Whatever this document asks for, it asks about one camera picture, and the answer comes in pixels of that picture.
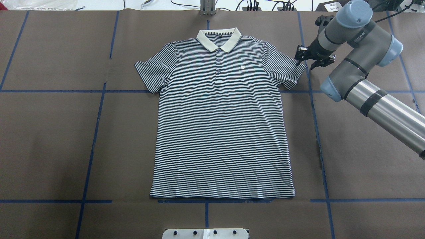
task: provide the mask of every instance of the clear plastic wrap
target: clear plastic wrap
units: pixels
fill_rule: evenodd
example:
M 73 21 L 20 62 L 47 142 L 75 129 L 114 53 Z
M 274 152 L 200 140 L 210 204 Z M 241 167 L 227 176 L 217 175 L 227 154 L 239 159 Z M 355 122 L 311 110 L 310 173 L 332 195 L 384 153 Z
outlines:
M 1 0 L 9 10 L 75 10 L 78 0 Z

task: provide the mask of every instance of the white collar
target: white collar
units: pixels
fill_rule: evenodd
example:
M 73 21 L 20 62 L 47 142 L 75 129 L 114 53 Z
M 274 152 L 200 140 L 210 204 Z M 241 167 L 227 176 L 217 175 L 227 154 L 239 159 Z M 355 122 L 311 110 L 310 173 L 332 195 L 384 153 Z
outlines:
M 221 47 L 214 44 L 208 37 L 205 36 L 205 33 L 224 33 L 224 32 L 232 32 L 232 36 L 227 40 L 227 42 Z M 221 48 L 225 52 L 230 52 L 236 44 L 239 42 L 242 37 L 240 31 L 237 28 L 230 29 L 222 29 L 222 30 L 199 30 L 196 39 L 210 52 Z

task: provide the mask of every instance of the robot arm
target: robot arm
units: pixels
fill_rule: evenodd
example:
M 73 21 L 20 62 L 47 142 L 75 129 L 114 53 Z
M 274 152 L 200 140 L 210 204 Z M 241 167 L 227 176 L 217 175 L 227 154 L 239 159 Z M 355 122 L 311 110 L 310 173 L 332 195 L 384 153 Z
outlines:
M 312 69 L 324 67 L 333 62 L 332 53 L 348 42 L 354 49 L 320 89 L 335 102 L 346 100 L 425 159 L 425 117 L 365 79 L 375 65 L 386 66 L 403 49 L 393 35 L 371 18 L 372 9 L 368 3 L 362 0 L 348 2 L 324 29 L 319 29 L 310 46 L 298 46 L 295 59 L 299 62 L 316 60 Z

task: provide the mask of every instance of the white label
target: white label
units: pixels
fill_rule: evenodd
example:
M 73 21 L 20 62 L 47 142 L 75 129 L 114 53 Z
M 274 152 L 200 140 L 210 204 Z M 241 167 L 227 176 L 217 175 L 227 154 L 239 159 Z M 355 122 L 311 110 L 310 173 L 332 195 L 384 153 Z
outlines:
M 325 4 L 325 8 L 328 11 L 339 11 L 343 7 L 341 6 L 340 2 L 335 2 L 335 3 Z

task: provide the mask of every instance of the black band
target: black band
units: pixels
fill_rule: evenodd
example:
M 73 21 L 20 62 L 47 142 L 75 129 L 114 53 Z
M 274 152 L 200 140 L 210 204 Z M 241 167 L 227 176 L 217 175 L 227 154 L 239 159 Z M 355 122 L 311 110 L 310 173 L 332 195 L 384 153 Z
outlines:
M 373 95 L 371 95 L 369 97 L 369 99 L 367 99 L 364 104 L 362 105 L 362 108 L 360 108 L 360 113 L 362 113 L 364 116 L 368 116 L 369 110 L 376 104 L 378 103 L 378 101 L 384 97 L 385 95 L 387 95 L 388 93 L 383 90 L 380 89 L 377 92 L 373 93 Z
M 357 64 L 357 62 L 349 59 L 349 58 L 344 58 L 344 60 L 350 62 L 351 64 L 353 64 L 355 67 L 357 67 L 359 70 L 361 70 L 365 75 L 368 73 L 361 65 Z
M 424 151 L 422 151 L 422 152 L 419 154 L 419 157 L 421 157 L 422 159 L 425 159 L 425 150 L 424 150 Z
M 325 37 L 326 37 L 326 39 L 327 39 L 330 43 L 332 43 L 332 44 L 335 44 L 335 45 L 342 45 L 342 44 L 343 44 L 343 43 L 336 43 L 336 42 L 333 42 L 331 39 L 329 39 L 328 35 L 326 34 L 326 28 L 325 28 Z
M 345 94 L 345 96 L 344 96 L 344 100 L 347 100 L 347 96 L 348 96 L 348 94 L 350 93 L 350 91 L 358 84 L 358 83 L 360 83 L 361 81 L 363 81 L 363 80 L 365 80 L 364 78 L 362 78 L 362 79 L 360 79 L 360 80 L 358 80 L 358 81 L 356 81 L 351 87 L 350 87 L 350 89 L 348 89 L 347 90 L 347 92 L 346 92 L 346 94 Z
M 360 32 L 354 35 L 351 40 L 349 40 L 347 43 L 352 47 L 356 48 L 359 47 L 359 43 L 375 28 L 376 23 L 374 21 L 369 21 L 366 26 L 364 26 Z

